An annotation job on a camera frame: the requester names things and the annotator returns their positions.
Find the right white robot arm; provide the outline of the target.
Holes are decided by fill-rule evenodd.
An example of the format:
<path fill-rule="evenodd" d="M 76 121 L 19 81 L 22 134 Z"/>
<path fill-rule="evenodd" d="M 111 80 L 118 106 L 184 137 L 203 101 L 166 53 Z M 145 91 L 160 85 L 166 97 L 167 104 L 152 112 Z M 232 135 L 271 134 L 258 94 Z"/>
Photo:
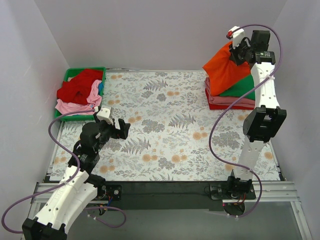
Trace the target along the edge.
<path fill-rule="evenodd" d="M 276 97 L 275 70 L 276 57 L 269 51 L 270 32 L 254 30 L 248 39 L 245 31 L 235 26 L 229 30 L 227 38 L 230 60 L 236 65 L 247 63 L 254 83 L 255 106 L 243 122 L 244 144 L 237 166 L 228 177 L 226 192 L 232 199 L 252 194 L 253 173 L 258 158 L 266 143 L 273 138 L 287 117 L 287 111 L 280 107 Z"/>

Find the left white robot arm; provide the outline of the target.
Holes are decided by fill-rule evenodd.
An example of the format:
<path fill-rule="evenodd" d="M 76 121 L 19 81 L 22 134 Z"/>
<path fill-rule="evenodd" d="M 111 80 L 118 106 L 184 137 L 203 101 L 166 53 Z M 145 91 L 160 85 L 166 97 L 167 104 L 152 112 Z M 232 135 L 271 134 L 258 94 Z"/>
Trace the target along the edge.
<path fill-rule="evenodd" d="M 65 240 L 80 213 L 93 199 L 101 200 L 106 194 L 106 180 L 92 174 L 98 163 L 99 152 L 110 139 L 128 137 L 130 123 L 97 120 L 83 125 L 79 140 L 73 147 L 73 156 L 68 162 L 60 181 L 61 187 L 52 190 L 52 195 L 35 215 L 22 224 L 26 240 Z"/>

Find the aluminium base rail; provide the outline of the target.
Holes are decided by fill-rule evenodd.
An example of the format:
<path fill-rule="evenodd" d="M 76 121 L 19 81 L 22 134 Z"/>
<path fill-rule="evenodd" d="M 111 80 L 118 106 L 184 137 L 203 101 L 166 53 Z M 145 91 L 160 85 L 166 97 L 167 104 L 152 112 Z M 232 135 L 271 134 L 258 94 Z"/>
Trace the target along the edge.
<path fill-rule="evenodd" d="M 31 196 L 45 203 L 52 191 L 61 183 L 41 183 Z M 254 208 L 259 203 L 290 202 L 296 206 L 300 201 L 291 181 L 252 181 L 253 193 L 245 197 L 232 197 L 226 181 L 106 181 L 106 196 L 97 196 L 85 210 L 208 210 L 216 216 L 214 226 L 221 225 L 222 218 L 241 219 L 251 213 L 247 203 Z"/>

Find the orange t shirt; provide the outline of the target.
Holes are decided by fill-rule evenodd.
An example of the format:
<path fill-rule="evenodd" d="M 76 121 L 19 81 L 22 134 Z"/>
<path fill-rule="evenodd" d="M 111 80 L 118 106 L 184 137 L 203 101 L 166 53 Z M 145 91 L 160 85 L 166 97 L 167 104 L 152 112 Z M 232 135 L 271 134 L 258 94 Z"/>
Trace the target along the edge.
<path fill-rule="evenodd" d="M 244 62 L 236 65 L 230 60 L 230 46 L 225 44 L 202 68 L 209 77 L 210 95 L 218 96 L 240 80 L 251 74 L 250 66 Z"/>

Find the pink t shirt in bin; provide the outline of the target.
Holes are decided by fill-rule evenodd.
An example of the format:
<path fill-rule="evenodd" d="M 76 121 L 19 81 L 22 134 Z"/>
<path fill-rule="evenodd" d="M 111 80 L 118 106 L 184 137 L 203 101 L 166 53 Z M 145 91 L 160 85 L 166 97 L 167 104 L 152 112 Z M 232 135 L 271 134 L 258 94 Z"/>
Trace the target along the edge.
<path fill-rule="evenodd" d="M 78 104 L 73 102 L 64 102 L 60 99 L 57 100 L 55 109 L 61 114 L 67 114 L 70 112 L 86 111 L 98 107 L 102 102 L 102 96 L 99 95 L 99 87 L 101 87 L 102 81 L 95 80 L 91 85 L 91 91 L 86 98 L 87 104 Z"/>

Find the red t shirt in bin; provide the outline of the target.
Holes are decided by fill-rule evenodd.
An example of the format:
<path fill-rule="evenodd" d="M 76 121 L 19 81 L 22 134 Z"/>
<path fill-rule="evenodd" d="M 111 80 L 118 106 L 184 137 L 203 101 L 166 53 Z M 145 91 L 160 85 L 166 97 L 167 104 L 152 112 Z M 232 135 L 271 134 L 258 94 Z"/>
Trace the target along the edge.
<path fill-rule="evenodd" d="M 64 81 L 56 96 L 65 103 L 87 105 L 94 81 L 101 81 L 102 78 L 103 71 L 86 68 L 70 81 Z"/>

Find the folded red t shirt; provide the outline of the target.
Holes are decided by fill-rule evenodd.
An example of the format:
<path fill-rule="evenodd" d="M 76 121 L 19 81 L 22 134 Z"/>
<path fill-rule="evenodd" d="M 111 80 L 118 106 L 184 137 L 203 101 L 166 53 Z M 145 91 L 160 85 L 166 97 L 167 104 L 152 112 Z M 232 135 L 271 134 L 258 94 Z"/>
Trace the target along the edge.
<path fill-rule="evenodd" d="M 227 109 L 229 106 L 223 106 L 223 105 L 213 105 L 213 104 L 209 104 L 208 103 L 208 106 L 209 106 L 209 109 L 210 110 L 225 110 Z M 239 107 L 239 106 L 232 106 L 231 109 L 234 109 L 234 110 L 253 110 L 253 108 L 247 108 L 247 107 Z"/>

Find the blue garment in bin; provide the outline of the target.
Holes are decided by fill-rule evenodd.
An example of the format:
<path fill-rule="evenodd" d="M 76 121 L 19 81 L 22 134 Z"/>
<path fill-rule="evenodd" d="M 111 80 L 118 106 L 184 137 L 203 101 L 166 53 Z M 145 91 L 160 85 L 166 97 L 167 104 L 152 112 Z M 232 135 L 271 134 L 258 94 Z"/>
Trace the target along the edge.
<path fill-rule="evenodd" d="M 99 85 L 98 85 L 98 94 L 100 96 L 103 96 L 103 92 L 104 92 L 104 83 L 101 82 Z"/>

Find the folded dusty pink t shirt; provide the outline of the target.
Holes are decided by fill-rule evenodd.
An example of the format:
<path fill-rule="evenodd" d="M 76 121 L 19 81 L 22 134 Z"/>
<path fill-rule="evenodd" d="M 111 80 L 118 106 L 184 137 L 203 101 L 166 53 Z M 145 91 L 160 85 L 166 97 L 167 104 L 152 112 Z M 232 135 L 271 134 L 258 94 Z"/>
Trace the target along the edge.
<path fill-rule="evenodd" d="M 205 94 L 206 94 L 206 98 L 207 98 L 209 104 L 228 107 L 235 100 L 238 99 L 238 97 L 232 97 L 232 96 L 219 96 L 219 95 L 212 96 L 212 95 L 210 95 L 210 79 L 209 79 L 209 77 L 206 77 L 204 82 L 205 82 Z M 248 98 L 243 98 L 234 105 L 234 107 L 243 107 L 243 108 L 251 108 L 251 109 L 254 106 L 255 106 L 255 100 L 248 99 Z"/>

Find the folded green t shirt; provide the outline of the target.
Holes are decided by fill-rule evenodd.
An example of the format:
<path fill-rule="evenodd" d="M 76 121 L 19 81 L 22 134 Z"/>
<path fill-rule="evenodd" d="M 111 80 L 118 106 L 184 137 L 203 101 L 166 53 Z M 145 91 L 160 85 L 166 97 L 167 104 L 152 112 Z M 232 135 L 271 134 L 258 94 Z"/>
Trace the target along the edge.
<path fill-rule="evenodd" d="M 251 74 L 235 83 L 233 86 L 222 92 L 220 97 L 241 97 L 254 88 L 254 80 Z"/>

